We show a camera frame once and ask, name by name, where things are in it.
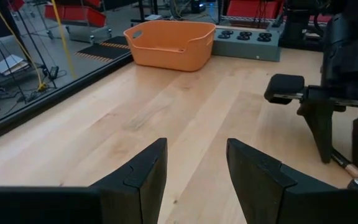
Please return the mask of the orange plastic bin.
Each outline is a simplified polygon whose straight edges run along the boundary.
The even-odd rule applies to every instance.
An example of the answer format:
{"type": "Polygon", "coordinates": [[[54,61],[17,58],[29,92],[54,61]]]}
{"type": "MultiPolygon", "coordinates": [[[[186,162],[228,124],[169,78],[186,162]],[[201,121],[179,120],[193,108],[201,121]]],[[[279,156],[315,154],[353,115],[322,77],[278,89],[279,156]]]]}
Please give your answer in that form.
{"type": "Polygon", "coordinates": [[[123,32],[138,65],[194,72],[211,57],[216,25],[192,21],[148,21],[123,32]]]}

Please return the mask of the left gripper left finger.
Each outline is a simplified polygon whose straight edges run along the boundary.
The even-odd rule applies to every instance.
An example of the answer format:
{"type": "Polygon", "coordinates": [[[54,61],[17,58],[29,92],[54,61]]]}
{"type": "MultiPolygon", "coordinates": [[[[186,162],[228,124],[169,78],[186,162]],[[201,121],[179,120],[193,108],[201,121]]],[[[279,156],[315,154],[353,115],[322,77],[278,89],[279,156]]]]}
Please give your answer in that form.
{"type": "Polygon", "coordinates": [[[157,224],[167,157],[159,138],[88,187],[0,186],[0,224],[157,224]]]}

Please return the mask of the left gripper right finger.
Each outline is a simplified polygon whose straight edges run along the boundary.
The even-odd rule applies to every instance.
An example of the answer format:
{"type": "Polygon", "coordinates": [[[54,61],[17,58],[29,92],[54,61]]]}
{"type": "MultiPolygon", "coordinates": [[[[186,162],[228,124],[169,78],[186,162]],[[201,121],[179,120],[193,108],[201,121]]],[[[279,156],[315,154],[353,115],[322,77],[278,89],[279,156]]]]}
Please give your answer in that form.
{"type": "Polygon", "coordinates": [[[329,185],[236,138],[227,164],[247,224],[358,224],[358,187],[329,185]]]}

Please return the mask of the grey power strip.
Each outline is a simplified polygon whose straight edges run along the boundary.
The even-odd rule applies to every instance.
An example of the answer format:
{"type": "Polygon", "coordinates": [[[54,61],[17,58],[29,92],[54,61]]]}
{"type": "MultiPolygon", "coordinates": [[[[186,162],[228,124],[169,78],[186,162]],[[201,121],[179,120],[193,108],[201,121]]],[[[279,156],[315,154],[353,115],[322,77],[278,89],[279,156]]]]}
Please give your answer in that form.
{"type": "Polygon", "coordinates": [[[280,61],[280,33],[258,30],[217,28],[212,54],[271,62],[280,61]]]}

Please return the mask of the black copper Duracell battery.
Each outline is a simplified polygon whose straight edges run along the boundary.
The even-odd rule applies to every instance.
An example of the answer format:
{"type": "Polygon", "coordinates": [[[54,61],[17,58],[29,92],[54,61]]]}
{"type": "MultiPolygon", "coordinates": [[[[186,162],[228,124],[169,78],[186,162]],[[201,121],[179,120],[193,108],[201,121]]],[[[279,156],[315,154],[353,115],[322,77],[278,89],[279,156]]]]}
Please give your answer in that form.
{"type": "Polygon", "coordinates": [[[358,168],[340,152],[333,149],[331,159],[334,160],[340,167],[347,171],[351,177],[358,177],[358,168]]]}

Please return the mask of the black orange striped mat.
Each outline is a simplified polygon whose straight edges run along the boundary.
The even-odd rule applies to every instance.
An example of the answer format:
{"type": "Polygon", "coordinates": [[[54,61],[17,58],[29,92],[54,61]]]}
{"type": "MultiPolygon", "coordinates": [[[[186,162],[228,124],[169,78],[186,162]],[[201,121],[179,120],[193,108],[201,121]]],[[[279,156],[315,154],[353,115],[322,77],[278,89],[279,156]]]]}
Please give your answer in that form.
{"type": "Polygon", "coordinates": [[[102,62],[112,62],[118,57],[130,53],[127,40],[123,36],[115,36],[102,43],[94,44],[75,53],[76,56],[102,62]]]}

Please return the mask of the red plastic bin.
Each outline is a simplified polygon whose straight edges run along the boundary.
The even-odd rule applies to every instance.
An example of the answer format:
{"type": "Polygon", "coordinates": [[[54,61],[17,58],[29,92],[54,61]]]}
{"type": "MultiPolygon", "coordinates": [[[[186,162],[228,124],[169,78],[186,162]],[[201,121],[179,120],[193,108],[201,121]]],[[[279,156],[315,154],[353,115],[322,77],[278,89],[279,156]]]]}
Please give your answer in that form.
{"type": "Polygon", "coordinates": [[[274,19],[282,12],[284,0],[229,0],[227,16],[274,19]]]}
{"type": "Polygon", "coordinates": [[[57,13],[62,24],[89,25],[90,27],[104,27],[106,16],[102,13],[100,0],[86,0],[82,6],[57,5],[57,13]]]}

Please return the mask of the white paper stack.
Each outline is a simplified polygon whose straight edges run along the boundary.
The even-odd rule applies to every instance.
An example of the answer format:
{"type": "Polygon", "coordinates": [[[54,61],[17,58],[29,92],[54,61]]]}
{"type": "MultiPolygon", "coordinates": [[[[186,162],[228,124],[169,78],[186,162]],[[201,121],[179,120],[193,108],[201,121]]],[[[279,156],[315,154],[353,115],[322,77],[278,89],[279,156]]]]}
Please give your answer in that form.
{"type": "Polygon", "coordinates": [[[0,74],[6,76],[29,66],[28,62],[16,55],[10,55],[0,61],[0,74]]]}

